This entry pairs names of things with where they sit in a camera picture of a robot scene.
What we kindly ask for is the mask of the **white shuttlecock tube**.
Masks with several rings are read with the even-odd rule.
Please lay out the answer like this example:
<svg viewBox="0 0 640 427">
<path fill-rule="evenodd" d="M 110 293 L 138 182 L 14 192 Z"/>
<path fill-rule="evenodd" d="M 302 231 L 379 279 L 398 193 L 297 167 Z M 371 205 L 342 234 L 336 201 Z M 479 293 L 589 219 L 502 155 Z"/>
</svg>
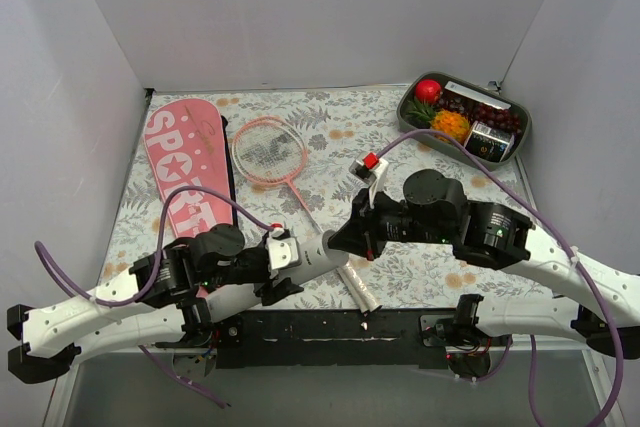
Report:
<svg viewBox="0 0 640 427">
<path fill-rule="evenodd" d="M 344 266 L 349 260 L 349 254 L 328 246 L 331 235 L 332 231 L 327 231 L 301 243 L 298 247 L 300 264 L 283 269 L 275 278 L 274 284 L 290 279 L 293 285 L 302 286 Z M 257 287 L 258 284 L 227 285 L 209 294 L 206 302 L 212 321 L 221 322 L 256 305 L 263 305 L 263 301 L 254 293 Z"/>
</svg>

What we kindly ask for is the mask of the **pink badminton racket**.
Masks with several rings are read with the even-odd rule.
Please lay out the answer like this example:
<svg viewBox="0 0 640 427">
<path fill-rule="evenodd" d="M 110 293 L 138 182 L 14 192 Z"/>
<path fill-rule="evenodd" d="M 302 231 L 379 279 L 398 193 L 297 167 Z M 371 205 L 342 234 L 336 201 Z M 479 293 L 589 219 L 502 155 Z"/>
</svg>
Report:
<svg viewBox="0 0 640 427">
<path fill-rule="evenodd" d="M 251 186 L 265 190 L 276 216 L 289 224 L 304 220 L 318 233 L 338 227 L 321 211 L 326 190 L 308 167 L 305 140 L 290 124 L 274 116 L 246 123 L 233 137 L 231 155 Z"/>
</svg>

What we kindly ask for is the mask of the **pink racket cover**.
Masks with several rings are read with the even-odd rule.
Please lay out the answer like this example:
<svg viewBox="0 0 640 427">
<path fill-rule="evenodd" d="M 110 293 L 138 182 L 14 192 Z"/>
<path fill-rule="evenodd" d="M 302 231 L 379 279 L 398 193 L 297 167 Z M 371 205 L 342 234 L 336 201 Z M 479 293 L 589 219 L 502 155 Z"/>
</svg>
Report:
<svg viewBox="0 0 640 427">
<path fill-rule="evenodd" d="M 162 199 L 192 185 L 235 195 L 226 129 L 217 108 L 189 98 L 171 102 L 150 115 L 143 145 Z M 233 224 L 232 207 L 209 194 L 185 191 L 171 201 L 170 225 L 178 237 L 194 237 L 219 223 Z"/>
</svg>

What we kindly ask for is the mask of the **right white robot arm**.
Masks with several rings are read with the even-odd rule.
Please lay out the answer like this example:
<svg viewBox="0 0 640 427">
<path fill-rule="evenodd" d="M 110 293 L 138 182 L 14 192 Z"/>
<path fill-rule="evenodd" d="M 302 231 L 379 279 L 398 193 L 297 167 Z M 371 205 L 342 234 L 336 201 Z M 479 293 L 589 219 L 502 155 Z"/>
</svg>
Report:
<svg viewBox="0 0 640 427">
<path fill-rule="evenodd" d="M 374 260 L 389 242 L 444 244 L 469 265 L 520 276 L 553 291 L 551 299 L 460 297 L 431 335 L 450 346 L 512 334 L 581 342 L 613 357 L 639 356 L 639 279 L 577 252 L 507 206 L 470 200 L 462 184 L 435 170 L 412 174 L 404 198 L 362 189 L 330 248 Z"/>
</svg>

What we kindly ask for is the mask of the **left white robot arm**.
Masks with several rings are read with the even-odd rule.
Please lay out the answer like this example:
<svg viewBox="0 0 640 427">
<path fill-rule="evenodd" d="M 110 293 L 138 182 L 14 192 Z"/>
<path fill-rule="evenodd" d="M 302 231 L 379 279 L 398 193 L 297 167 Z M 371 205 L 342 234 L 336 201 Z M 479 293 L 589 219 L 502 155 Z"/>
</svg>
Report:
<svg viewBox="0 0 640 427">
<path fill-rule="evenodd" d="M 181 237 L 96 286 L 89 298 L 9 308 L 7 329 L 20 344 L 8 353 L 8 370 L 25 384 L 44 383 L 66 374 L 100 345 L 145 344 L 153 332 L 163 346 L 203 346 L 216 328 L 207 294 L 246 285 L 251 296 L 271 305 L 301 292 L 280 276 L 300 263 L 300 245 L 281 225 L 255 247 L 247 247 L 231 224 Z"/>
</svg>

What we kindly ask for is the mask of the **floral table cloth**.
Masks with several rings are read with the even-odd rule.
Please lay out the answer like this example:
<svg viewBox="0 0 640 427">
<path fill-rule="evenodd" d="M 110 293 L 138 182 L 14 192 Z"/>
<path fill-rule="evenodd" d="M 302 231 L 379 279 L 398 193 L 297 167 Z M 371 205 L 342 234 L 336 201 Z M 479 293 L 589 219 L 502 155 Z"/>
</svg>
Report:
<svg viewBox="0 0 640 427">
<path fill-rule="evenodd" d="M 400 87 L 329 91 L 233 92 L 211 94 L 208 101 L 227 119 L 234 135 L 247 122 L 276 116 L 294 127 L 305 140 L 308 167 L 326 190 L 321 209 L 338 227 L 348 217 L 359 182 L 348 168 L 358 156 L 378 151 L 399 137 L 396 116 L 403 96 Z M 402 142 L 388 155 L 385 190 L 399 198 L 404 180 L 423 168 L 459 180 L 468 197 L 516 207 L 529 188 L 518 161 L 498 168 L 492 177 L 461 164 L 414 140 Z M 300 240 L 316 233 L 304 220 L 289 224 L 268 206 L 261 187 L 241 175 L 234 178 L 236 198 L 246 209 L 239 226 L 248 245 L 259 242 L 258 221 L 285 221 Z M 158 240 L 171 241 L 170 227 L 161 227 L 161 200 L 146 151 L 138 148 L 101 270 L 110 279 L 151 253 Z M 446 246 L 391 243 L 375 261 L 353 258 L 352 266 L 368 290 L 386 308 L 453 307 L 461 295 L 548 297 L 547 288 L 517 276 L 469 266 L 456 260 Z"/>
</svg>

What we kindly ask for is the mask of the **green leafy sprig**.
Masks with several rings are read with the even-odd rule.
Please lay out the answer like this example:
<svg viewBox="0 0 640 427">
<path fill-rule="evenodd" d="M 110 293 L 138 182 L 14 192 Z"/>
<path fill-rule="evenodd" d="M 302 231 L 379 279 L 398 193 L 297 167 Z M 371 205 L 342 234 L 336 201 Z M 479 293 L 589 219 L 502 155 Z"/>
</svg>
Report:
<svg viewBox="0 0 640 427">
<path fill-rule="evenodd" d="M 436 116 L 436 112 L 429 103 L 422 102 L 417 98 L 407 101 L 406 115 L 422 127 L 430 127 Z"/>
</svg>

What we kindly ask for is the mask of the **dark red grapes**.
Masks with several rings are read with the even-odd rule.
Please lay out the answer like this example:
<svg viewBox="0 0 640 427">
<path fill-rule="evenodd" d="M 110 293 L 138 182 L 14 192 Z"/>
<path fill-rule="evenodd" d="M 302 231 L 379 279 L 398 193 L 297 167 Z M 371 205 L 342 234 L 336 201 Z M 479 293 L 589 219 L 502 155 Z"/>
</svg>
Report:
<svg viewBox="0 0 640 427">
<path fill-rule="evenodd" d="M 435 108 L 459 113 L 470 124 L 481 122 L 515 136 L 519 136 L 523 132 L 520 117 L 511 109 L 495 108 L 479 101 L 457 96 L 442 97 L 435 104 Z"/>
</svg>

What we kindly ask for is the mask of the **red apple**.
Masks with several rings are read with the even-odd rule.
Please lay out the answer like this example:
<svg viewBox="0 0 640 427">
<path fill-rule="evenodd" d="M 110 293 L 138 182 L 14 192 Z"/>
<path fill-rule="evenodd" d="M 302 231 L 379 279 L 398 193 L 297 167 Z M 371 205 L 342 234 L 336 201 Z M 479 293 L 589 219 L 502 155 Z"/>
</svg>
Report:
<svg viewBox="0 0 640 427">
<path fill-rule="evenodd" d="M 434 104 L 442 94 L 441 85 L 432 79 L 419 81 L 414 88 L 414 96 L 421 103 Z"/>
</svg>

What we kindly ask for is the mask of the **white box in tray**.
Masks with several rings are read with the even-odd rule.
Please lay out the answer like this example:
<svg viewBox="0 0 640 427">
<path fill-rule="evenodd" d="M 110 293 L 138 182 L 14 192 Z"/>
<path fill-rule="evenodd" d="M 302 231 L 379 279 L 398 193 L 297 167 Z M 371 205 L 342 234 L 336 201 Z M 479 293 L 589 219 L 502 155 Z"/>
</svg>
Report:
<svg viewBox="0 0 640 427">
<path fill-rule="evenodd" d="M 491 106 L 495 109 L 507 110 L 511 108 L 511 105 L 503 100 L 494 98 L 486 93 L 481 92 L 480 90 L 467 87 L 454 81 L 448 81 L 444 89 L 467 99 L 471 99 L 481 104 Z"/>
</svg>

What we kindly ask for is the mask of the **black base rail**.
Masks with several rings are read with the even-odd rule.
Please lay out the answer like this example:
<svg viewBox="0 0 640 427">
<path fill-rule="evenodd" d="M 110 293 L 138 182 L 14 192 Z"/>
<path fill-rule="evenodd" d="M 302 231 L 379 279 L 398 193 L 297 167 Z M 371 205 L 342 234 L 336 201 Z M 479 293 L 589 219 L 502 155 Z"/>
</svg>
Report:
<svg viewBox="0 0 640 427">
<path fill-rule="evenodd" d="M 181 341 L 175 351 L 214 356 L 219 369 L 287 366 L 414 366 L 488 373 L 506 336 L 453 329 L 453 308 L 249 310 L 216 322 Z"/>
</svg>

